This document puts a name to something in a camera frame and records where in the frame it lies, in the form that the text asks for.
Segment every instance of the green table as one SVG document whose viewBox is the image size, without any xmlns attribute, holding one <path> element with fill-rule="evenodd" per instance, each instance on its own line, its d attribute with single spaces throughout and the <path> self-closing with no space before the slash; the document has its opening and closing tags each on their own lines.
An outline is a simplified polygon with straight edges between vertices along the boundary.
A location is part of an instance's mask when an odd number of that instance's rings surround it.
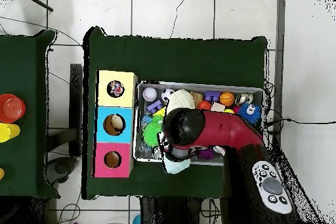
<svg viewBox="0 0 336 224">
<path fill-rule="evenodd" d="M 0 94 L 12 93 L 26 103 L 15 123 L 18 137 L 0 143 L 0 196 L 58 198 L 45 180 L 47 157 L 46 52 L 54 39 L 51 30 L 33 37 L 0 36 Z"/>
<path fill-rule="evenodd" d="M 154 39 L 109 37 L 98 27 L 84 38 L 83 98 L 83 197 L 94 195 L 223 196 L 221 166 L 191 165 L 169 175 L 161 164 L 135 162 L 130 178 L 92 178 L 93 129 L 95 117 L 95 76 L 97 70 L 134 72 L 139 81 L 264 87 L 267 41 L 217 39 Z"/>
</svg>

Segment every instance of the pink box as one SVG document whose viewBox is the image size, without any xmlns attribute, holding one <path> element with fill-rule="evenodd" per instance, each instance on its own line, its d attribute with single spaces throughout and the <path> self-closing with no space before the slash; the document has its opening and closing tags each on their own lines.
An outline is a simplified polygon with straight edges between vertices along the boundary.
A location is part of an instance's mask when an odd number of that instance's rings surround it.
<svg viewBox="0 0 336 224">
<path fill-rule="evenodd" d="M 121 162 L 116 168 L 109 168 L 104 157 L 109 152 L 117 152 Z M 128 178 L 133 167 L 133 157 L 130 143 L 97 143 L 96 157 L 93 157 L 95 164 L 94 175 L 96 178 Z"/>
</svg>

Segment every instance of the green spiky ball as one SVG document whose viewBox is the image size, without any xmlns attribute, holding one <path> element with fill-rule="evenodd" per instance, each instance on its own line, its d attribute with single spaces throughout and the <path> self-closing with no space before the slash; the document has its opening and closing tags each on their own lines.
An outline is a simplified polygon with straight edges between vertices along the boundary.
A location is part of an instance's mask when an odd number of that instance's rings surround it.
<svg viewBox="0 0 336 224">
<path fill-rule="evenodd" d="M 153 121 L 144 128 L 144 132 L 142 134 L 144 142 L 150 147 L 159 146 L 157 134 L 162 132 L 161 124 L 158 122 L 162 120 L 163 117 L 161 117 L 160 120 L 155 117 L 157 116 L 153 117 Z"/>
</svg>

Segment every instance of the white tile floor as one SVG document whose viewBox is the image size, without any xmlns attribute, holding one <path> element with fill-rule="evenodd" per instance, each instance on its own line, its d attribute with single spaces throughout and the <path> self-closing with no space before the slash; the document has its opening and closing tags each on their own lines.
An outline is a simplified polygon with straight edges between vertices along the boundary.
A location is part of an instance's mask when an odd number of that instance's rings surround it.
<svg viewBox="0 0 336 224">
<path fill-rule="evenodd" d="M 82 44 L 85 32 L 92 26 L 104 28 L 108 35 L 142 35 L 169 38 L 191 37 L 194 39 L 232 38 L 251 39 L 263 35 L 268 40 L 268 48 L 275 49 L 276 43 L 276 3 L 277 0 L 41 0 L 54 9 L 47 12 L 30 0 L 0 0 L 0 24 L 11 35 L 34 35 L 45 27 L 55 28 L 70 35 Z M 39 24 L 34 26 L 18 21 Z M 69 79 L 70 64 L 83 64 L 83 50 L 77 43 L 58 33 L 57 40 L 49 53 L 50 72 Z M 274 51 L 270 52 L 270 81 L 274 77 Z M 49 126 L 68 127 L 69 101 L 62 95 L 68 94 L 69 86 L 63 81 L 49 76 Z M 57 152 L 68 152 L 63 145 Z M 58 154 L 51 153 L 49 158 Z M 51 202 L 49 221 L 57 224 L 61 210 L 68 204 L 76 203 L 81 185 L 81 161 L 68 181 L 59 184 L 61 198 Z M 105 197 L 78 202 L 79 224 L 132 223 L 139 213 L 138 198 L 131 196 Z M 203 209 L 209 210 L 209 202 Z M 68 206 L 61 220 L 78 215 L 75 206 Z M 211 214 L 215 213 L 211 205 Z M 212 224 L 213 218 L 201 217 L 201 224 Z M 221 224 L 220 218 L 215 224 Z"/>
</svg>

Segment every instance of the shape sorter box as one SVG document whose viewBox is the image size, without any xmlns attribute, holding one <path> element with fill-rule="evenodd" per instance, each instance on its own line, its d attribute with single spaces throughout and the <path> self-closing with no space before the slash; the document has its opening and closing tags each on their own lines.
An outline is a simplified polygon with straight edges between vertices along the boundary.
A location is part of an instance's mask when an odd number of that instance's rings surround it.
<svg viewBox="0 0 336 224">
<path fill-rule="evenodd" d="M 117 152 L 120 157 L 120 165 L 116 168 L 109 168 L 106 165 L 106 155 L 109 152 Z M 95 171 L 96 178 L 127 178 L 133 167 L 130 143 L 97 143 Z"/>
<path fill-rule="evenodd" d="M 129 177 L 131 173 L 136 90 L 137 77 L 132 72 L 96 73 L 93 177 Z M 117 156 L 119 163 L 111 166 L 106 161 L 111 156 Z"/>
<path fill-rule="evenodd" d="M 123 92 L 120 97 L 111 97 L 111 93 L 108 92 L 109 85 L 113 81 L 118 81 L 122 84 Z M 134 107 L 137 81 L 137 76 L 132 72 L 99 70 L 96 75 L 96 83 L 98 84 L 98 105 Z"/>
</svg>

